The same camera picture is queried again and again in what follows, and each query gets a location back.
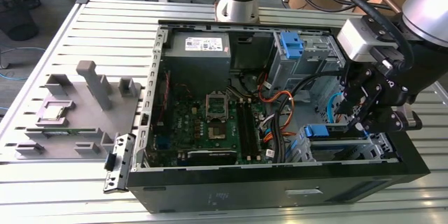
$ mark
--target metal latch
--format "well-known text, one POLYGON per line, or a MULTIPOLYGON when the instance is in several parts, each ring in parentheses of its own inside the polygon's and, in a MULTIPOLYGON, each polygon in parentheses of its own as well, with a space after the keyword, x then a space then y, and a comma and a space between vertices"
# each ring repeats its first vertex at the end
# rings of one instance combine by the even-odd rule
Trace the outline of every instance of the metal latch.
POLYGON ((104 169, 108 171, 103 192, 122 193, 127 190, 132 147, 136 136, 126 134, 115 139, 114 151, 107 155, 104 169))

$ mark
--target ram slot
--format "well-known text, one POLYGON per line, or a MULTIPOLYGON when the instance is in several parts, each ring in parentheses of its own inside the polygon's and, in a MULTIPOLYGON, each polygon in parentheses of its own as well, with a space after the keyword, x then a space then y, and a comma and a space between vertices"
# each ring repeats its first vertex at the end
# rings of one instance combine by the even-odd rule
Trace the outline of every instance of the ram slot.
POLYGON ((248 145, 248 134, 246 129, 246 116, 244 116, 244 105, 239 103, 236 106, 236 117, 238 117, 238 132, 240 134, 240 145, 242 145, 242 158, 250 156, 250 145, 248 145))
POLYGON ((259 145, 255 132, 252 109, 250 103, 240 103, 236 107, 238 130, 240 133, 242 158, 256 158, 259 155, 259 145))
POLYGON ((260 154, 260 151, 258 145, 251 103, 244 103, 244 118, 250 156, 255 158, 260 154))

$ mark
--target aluminum extrusion table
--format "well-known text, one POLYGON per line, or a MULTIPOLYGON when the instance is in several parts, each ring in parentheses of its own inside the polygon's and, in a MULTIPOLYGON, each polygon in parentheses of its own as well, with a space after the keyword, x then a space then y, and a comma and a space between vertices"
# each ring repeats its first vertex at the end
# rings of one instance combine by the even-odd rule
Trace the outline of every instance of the aluminum extrusion table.
MULTIPOLYGON (((342 26, 354 16, 356 14, 260 9, 260 20, 270 24, 342 26)), ((132 77, 135 82, 146 84, 159 19, 214 21, 214 7, 114 0, 91 0, 88 4, 75 5, 2 121, 0 146, 6 139, 8 142, 24 139, 24 127, 34 125, 34 112, 48 93, 42 87, 46 75, 64 73, 71 81, 83 80, 75 71, 79 60, 94 60, 96 72, 106 74, 111 82, 132 77)), ((2 222, 10 223, 12 217, 18 217, 15 223, 163 220, 172 223, 446 223, 447 101, 447 93, 436 83, 419 95, 414 105, 424 129, 410 132, 410 136, 432 173, 412 183, 384 189, 352 205, 151 215, 131 193, 103 194, 102 160, 18 161, 8 154, 11 146, 0 150, 2 222)))

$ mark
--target gray floor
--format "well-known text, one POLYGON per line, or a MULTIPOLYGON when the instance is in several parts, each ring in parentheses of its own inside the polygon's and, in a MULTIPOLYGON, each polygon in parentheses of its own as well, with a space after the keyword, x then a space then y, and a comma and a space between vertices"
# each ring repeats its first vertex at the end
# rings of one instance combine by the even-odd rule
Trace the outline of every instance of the gray floor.
MULTIPOLYGON (((28 41, 12 41, 3 32, 0 32, 0 49, 7 50, 8 47, 42 47, 47 48, 51 40, 58 32, 58 29, 64 22, 66 16, 74 7, 76 0, 42 0, 42 6, 31 10, 35 22, 39 25, 39 35, 28 41)), ((191 0, 171 0, 179 3, 190 3, 191 0)), ((195 0, 198 4, 212 4, 214 0, 195 0)), ((280 0, 260 0, 260 6, 282 7, 280 0)), ((16 50, 2 55, 2 63, 10 63, 6 70, 0 73, 8 77, 22 78, 27 77, 39 62, 42 52, 38 50, 16 50)), ((12 81, 0 78, 0 107, 8 108, 22 89, 24 81, 12 81)))

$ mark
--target green circuit board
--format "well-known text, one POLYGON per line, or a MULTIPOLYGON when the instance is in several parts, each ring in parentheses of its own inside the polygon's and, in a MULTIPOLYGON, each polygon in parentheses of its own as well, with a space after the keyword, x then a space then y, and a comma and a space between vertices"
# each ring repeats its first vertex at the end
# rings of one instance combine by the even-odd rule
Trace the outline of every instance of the green circuit board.
MULTIPOLYGON (((179 166, 180 153, 198 150, 236 151, 239 154, 238 164, 267 163, 262 155, 251 160, 242 157, 236 101, 228 102, 228 119, 226 121, 206 119, 206 100, 178 101, 174 106, 171 135, 156 138, 160 166, 179 166)), ((214 113, 223 112, 219 107, 214 104, 210 106, 214 113)), ((252 103, 251 109, 252 120, 255 120, 255 125, 259 125, 258 115, 263 113, 263 105, 252 103)))

